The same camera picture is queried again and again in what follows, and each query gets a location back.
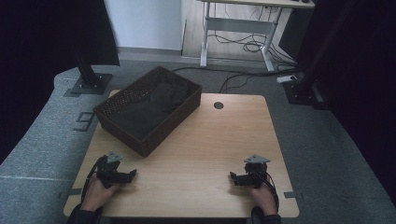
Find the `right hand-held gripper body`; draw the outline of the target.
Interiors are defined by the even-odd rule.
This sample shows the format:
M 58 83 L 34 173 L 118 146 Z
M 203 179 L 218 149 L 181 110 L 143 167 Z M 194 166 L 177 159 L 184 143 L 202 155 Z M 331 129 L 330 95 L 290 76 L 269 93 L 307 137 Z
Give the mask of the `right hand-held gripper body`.
M 262 183 L 266 186 L 270 185 L 267 174 L 267 163 L 269 159 L 259 155 L 253 155 L 245 159 L 245 171 L 247 173 L 247 179 L 245 180 L 246 186 L 254 186 L 259 188 Z

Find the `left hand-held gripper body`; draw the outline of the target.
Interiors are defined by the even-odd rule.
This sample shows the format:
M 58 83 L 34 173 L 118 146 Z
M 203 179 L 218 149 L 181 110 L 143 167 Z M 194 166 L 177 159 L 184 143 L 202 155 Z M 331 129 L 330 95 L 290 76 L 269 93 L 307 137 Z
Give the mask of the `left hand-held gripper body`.
M 126 173 L 118 172 L 121 160 L 121 155 L 109 151 L 106 155 L 99 158 L 96 163 L 96 176 L 107 189 L 113 184 L 123 184 L 124 178 L 127 177 Z

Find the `dark pleated skirt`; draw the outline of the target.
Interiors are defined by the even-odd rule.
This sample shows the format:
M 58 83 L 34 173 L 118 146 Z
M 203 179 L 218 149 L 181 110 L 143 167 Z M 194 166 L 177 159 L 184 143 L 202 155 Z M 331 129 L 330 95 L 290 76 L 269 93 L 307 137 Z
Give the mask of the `dark pleated skirt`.
M 192 84 L 172 74 L 159 75 L 156 87 L 136 103 L 109 117 L 125 132 L 143 140 L 181 106 L 193 91 Z

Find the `brown woven basket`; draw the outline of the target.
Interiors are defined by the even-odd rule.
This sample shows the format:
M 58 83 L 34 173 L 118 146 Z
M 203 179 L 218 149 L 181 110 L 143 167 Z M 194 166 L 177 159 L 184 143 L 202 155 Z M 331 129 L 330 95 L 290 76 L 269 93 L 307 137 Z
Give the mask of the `brown woven basket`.
M 106 131 L 143 157 L 147 157 L 201 103 L 202 86 L 188 80 L 193 86 L 191 96 L 143 140 L 136 139 L 109 119 L 111 115 L 121 112 L 129 103 L 136 103 L 149 94 L 158 84 L 159 75 L 163 74 L 172 74 L 176 77 L 188 80 L 172 71 L 158 66 L 128 87 L 116 92 L 93 109 L 102 127 Z

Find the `person's left hand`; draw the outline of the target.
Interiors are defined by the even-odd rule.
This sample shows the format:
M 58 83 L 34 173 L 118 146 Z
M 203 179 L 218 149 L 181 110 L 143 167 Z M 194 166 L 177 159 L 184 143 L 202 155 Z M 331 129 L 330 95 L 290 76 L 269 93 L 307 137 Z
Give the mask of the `person's left hand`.
M 120 188 L 120 184 L 112 185 L 108 189 L 103 183 L 93 175 L 90 179 L 85 198 L 81 203 L 80 209 L 83 211 L 94 212 L 104 206 Z

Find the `person's right hand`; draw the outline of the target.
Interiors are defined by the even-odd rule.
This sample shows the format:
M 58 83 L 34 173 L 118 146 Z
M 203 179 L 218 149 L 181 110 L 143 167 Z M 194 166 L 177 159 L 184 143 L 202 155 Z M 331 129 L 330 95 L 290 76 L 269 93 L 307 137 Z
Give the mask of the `person's right hand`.
M 266 216 L 277 214 L 276 200 L 267 185 L 262 184 L 259 188 L 251 189 L 250 195 Z

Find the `person's right leg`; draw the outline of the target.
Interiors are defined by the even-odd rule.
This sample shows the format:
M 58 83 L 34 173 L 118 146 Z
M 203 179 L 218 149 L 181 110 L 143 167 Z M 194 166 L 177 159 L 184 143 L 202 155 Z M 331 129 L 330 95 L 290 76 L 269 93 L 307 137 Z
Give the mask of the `person's right leg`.
M 262 224 L 263 211 L 259 206 L 252 208 L 250 213 L 250 224 Z

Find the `grey felt mat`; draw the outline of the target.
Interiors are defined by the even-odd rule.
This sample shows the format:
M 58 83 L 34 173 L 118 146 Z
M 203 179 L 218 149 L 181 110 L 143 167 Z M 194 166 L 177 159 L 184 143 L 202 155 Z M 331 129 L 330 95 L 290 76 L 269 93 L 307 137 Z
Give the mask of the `grey felt mat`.
M 263 96 L 289 170 L 300 215 L 285 224 L 396 224 L 396 206 L 357 146 L 329 111 L 291 105 L 273 76 L 262 69 L 165 62 L 206 92 Z M 66 198 L 97 124 L 90 117 L 100 95 L 68 97 L 79 76 L 65 71 L 39 115 L 0 163 L 0 224 L 64 224 Z

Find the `black metal stand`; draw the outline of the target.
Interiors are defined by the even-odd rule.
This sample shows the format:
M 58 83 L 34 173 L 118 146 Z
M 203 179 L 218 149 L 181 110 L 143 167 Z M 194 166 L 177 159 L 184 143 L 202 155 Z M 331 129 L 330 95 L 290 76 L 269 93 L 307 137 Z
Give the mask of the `black metal stand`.
M 103 94 L 112 78 L 112 75 L 95 73 L 92 66 L 86 63 L 78 49 L 74 51 L 74 58 L 80 77 L 74 87 L 69 89 L 67 93 L 71 96 L 80 96 L 81 94 Z
M 312 105 L 326 108 L 318 88 L 320 67 L 357 0 L 318 0 L 297 57 L 297 71 L 302 79 L 282 84 L 291 105 Z

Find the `black curtain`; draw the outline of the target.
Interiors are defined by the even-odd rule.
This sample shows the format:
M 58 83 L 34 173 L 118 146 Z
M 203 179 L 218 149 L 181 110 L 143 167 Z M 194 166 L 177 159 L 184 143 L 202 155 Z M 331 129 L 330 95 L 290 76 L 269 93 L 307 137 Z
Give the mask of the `black curtain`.
M 396 205 L 396 0 L 314 0 L 298 62 Z
M 0 163 L 79 58 L 119 63 L 105 0 L 0 0 Z

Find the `black computer case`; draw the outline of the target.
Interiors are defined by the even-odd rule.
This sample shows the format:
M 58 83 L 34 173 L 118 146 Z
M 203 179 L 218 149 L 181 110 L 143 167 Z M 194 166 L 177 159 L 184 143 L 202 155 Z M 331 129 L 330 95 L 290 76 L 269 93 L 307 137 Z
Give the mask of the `black computer case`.
M 297 60 L 299 55 L 312 13 L 312 9 L 293 9 L 280 38 L 278 45 L 294 61 Z

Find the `white frame desk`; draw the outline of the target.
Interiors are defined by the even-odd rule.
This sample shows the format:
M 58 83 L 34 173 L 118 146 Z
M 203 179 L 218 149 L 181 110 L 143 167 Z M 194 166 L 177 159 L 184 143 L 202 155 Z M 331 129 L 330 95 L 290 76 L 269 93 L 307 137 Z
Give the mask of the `white frame desk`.
M 259 49 L 265 67 L 269 72 L 274 72 L 272 58 L 269 53 L 270 45 L 273 42 L 274 35 L 276 33 L 276 27 L 282 10 L 284 8 L 291 9 L 302 9 L 308 8 L 313 9 L 315 3 L 312 0 L 195 0 L 201 2 L 203 6 L 203 32 L 202 32 L 202 43 L 200 45 L 200 66 L 207 66 L 207 51 L 208 51 L 208 32 L 209 31 L 222 31 L 222 32 L 233 32 L 233 33 L 245 33 L 253 35 L 265 35 L 265 43 Z M 232 19 L 225 17 L 217 17 L 210 15 L 211 5 L 225 4 L 225 5 L 236 5 L 236 6 L 255 6 L 255 7 L 275 7 L 277 9 L 276 17 L 272 21 L 260 21 L 260 20 L 242 20 Z

